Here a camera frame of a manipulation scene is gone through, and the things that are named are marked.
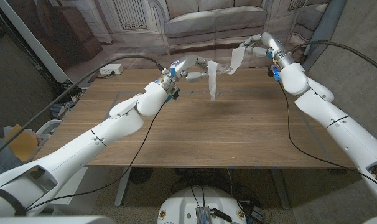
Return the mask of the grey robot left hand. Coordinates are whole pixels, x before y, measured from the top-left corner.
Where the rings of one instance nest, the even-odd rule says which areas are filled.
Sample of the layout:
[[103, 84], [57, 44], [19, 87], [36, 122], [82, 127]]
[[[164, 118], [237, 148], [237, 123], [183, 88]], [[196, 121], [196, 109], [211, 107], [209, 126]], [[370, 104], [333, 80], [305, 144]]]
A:
[[[188, 72], [188, 69], [192, 67], [201, 68], [202, 72]], [[186, 55], [175, 62], [170, 67], [175, 69], [174, 82], [179, 81], [181, 78], [185, 78], [186, 82], [195, 83], [203, 78], [208, 78], [208, 60], [197, 55]]]

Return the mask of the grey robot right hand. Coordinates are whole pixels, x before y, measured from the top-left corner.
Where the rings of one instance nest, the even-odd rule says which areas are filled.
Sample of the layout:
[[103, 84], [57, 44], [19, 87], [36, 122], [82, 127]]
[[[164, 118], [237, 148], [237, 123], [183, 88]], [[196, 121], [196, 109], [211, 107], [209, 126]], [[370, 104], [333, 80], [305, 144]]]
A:
[[247, 38], [240, 44], [240, 47], [244, 47], [245, 52], [251, 53], [257, 57], [276, 58], [283, 57], [287, 54], [281, 42], [268, 32]]

